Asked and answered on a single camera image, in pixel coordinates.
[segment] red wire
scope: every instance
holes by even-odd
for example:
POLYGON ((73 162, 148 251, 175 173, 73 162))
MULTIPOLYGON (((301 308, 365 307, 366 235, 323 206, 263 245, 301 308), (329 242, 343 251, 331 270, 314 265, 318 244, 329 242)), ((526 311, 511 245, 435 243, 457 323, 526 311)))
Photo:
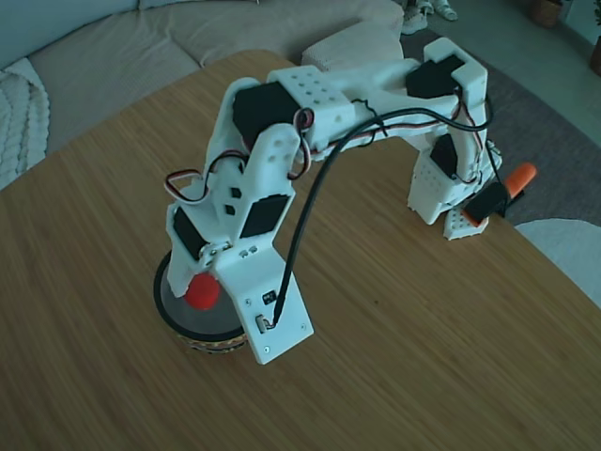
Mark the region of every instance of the red wire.
POLYGON ((196 169, 183 169, 180 171, 172 172, 171 174, 167 175, 167 177, 165 178, 165 183, 164 183, 165 189, 174 198, 182 200, 187 203, 196 204, 196 203, 202 201, 205 197, 207 197, 207 194, 208 194, 208 174, 214 173, 215 164, 219 160, 222 160, 227 157, 236 157, 236 158, 240 158, 242 160, 246 159, 246 155, 236 149, 226 150, 223 153, 221 153, 217 158, 215 158, 215 160, 213 160, 210 163, 210 165, 208 166, 207 176, 205 177, 205 188, 203 190, 203 195, 201 197, 199 197, 197 199, 190 199, 189 197, 182 194, 181 191, 172 183, 172 180, 183 179, 186 176, 202 177, 202 174, 199 171, 197 171, 196 169))

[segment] red ball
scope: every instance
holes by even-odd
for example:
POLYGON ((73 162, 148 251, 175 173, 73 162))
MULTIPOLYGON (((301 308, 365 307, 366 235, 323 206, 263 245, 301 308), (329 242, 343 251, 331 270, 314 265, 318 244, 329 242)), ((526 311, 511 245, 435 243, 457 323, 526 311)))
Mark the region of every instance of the red ball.
POLYGON ((184 299, 192 308, 209 310, 213 308, 219 298, 219 282, 208 272, 197 274, 192 279, 184 299))

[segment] white sneaker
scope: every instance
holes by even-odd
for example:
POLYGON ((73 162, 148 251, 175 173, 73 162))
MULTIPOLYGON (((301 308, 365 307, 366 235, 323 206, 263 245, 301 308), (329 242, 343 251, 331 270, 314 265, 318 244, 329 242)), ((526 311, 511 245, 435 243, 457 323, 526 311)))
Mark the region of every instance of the white sneaker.
POLYGON ((428 27, 428 20, 420 10, 416 7, 409 8, 405 14, 403 22, 402 35, 412 35, 420 30, 425 30, 428 27))

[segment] wooden table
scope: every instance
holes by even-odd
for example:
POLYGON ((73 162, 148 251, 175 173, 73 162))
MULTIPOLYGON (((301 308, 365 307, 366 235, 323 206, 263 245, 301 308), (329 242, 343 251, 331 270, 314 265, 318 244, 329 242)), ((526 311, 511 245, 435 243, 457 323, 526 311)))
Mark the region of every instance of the wooden table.
POLYGON ((260 366, 162 322, 162 177, 201 167, 230 82, 287 64, 217 63, 0 193, 2 449, 598 450, 601 312, 503 220, 448 242, 408 211, 401 140, 347 152, 316 203, 296 265, 315 336, 260 366))

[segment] knitted blanket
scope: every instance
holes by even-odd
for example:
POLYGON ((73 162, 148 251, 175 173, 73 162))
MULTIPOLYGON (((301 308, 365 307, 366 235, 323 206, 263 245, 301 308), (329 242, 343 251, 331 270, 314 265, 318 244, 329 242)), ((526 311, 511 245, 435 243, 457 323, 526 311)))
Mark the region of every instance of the knitted blanket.
POLYGON ((46 156, 50 101, 27 58, 0 70, 0 189, 46 156))

